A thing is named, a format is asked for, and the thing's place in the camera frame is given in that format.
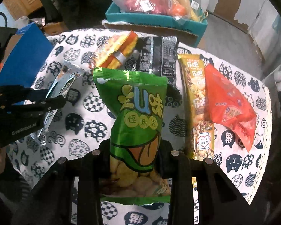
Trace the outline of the silver blue snack packet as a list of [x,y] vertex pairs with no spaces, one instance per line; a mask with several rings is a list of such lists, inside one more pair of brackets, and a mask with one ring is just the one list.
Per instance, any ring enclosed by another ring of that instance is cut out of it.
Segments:
[[66,96],[71,86],[83,71],[81,67],[69,61],[64,62],[62,70],[53,81],[45,100],[42,102],[42,104],[45,104],[45,107],[44,111],[42,111],[41,127],[36,132],[30,134],[37,144],[41,146],[46,144],[46,134],[57,110],[65,106]]

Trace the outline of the green bean snack bag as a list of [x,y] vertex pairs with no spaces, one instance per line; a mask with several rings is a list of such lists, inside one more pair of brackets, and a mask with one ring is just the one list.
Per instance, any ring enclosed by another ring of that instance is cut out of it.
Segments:
[[97,67],[93,79],[100,98],[116,118],[110,132],[110,167],[102,180],[102,195],[122,204],[168,202],[168,181],[155,167],[166,77]]

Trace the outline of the blue cardboard box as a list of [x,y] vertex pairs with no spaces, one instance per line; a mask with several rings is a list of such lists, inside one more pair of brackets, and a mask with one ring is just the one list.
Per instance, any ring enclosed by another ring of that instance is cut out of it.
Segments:
[[11,37],[0,63],[0,86],[30,87],[53,45],[35,23]]

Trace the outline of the cat pattern table cloth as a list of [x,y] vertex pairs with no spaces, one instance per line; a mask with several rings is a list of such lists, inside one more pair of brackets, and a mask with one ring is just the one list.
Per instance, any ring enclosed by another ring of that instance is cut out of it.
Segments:
[[[104,46],[118,31],[87,29],[50,36],[53,51],[43,64],[33,83],[35,89],[52,85],[65,62],[83,68],[69,90],[66,105],[58,110],[46,134],[46,144],[39,145],[32,137],[24,137],[11,144],[8,155],[14,168],[30,186],[34,186],[49,167],[61,156],[81,158],[100,142],[110,137],[115,118],[101,99],[89,69],[89,61],[96,49]],[[248,203],[252,203],[265,171],[270,149],[271,120],[270,95],[258,79],[229,62],[201,49],[180,43],[178,53],[196,54],[205,64],[214,65],[235,85],[256,112],[257,123],[252,149],[247,151],[231,130],[216,124],[214,130],[215,152],[213,158],[229,177]],[[180,66],[175,64],[174,96],[164,100],[163,118],[157,114],[131,114],[124,124],[127,130],[139,128],[150,131],[161,128],[162,137],[182,150],[186,140],[185,94]]]

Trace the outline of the red snack bag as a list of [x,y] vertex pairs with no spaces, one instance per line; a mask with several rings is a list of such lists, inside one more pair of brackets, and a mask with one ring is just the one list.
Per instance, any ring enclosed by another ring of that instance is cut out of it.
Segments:
[[250,151],[256,130],[256,113],[243,94],[216,68],[205,67],[206,93],[212,122],[232,130]]

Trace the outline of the black hanging coat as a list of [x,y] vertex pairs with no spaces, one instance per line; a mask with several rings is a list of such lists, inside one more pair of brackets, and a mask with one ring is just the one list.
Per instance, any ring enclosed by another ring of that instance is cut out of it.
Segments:
[[98,27],[111,0],[40,0],[47,22],[64,22],[70,30]]

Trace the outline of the orange noodle snack bag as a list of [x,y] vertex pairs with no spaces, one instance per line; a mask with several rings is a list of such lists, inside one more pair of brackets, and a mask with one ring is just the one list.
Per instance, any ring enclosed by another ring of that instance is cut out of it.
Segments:
[[110,37],[106,44],[95,51],[94,58],[89,63],[89,69],[94,70],[96,67],[119,68],[131,55],[137,41],[138,35],[133,31]]

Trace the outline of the teal tray box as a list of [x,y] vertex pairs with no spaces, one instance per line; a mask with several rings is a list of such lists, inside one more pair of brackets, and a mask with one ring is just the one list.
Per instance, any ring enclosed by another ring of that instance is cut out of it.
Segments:
[[121,13],[120,8],[112,3],[105,13],[108,22],[124,21],[129,24],[144,25],[144,26],[160,26],[179,29],[186,32],[191,32],[201,39],[205,33],[208,22],[195,22],[192,20],[184,20],[178,23],[173,17],[156,14],[143,13]]

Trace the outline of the black snack bag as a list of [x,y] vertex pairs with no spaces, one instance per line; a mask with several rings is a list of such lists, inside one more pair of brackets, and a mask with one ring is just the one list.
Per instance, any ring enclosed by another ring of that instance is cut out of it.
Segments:
[[135,48],[139,53],[135,60],[137,71],[166,77],[168,84],[176,85],[177,37],[141,37],[138,38]]

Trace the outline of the brown cardboard box under tray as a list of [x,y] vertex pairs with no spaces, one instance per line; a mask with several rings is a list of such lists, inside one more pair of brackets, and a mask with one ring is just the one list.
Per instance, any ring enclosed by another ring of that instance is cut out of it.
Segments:
[[175,28],[151,26],[151,25],[136,25],[136,24],[129,24],[124,21],[108,22],[106,19],[103,20],[101,23],[106,29],[134,31],[138,33],[152,34],[160,37],[176,36],[180,42],[190,45],[192,47],[197,47],[200,42],[199,36],[191,32],[182,31]]

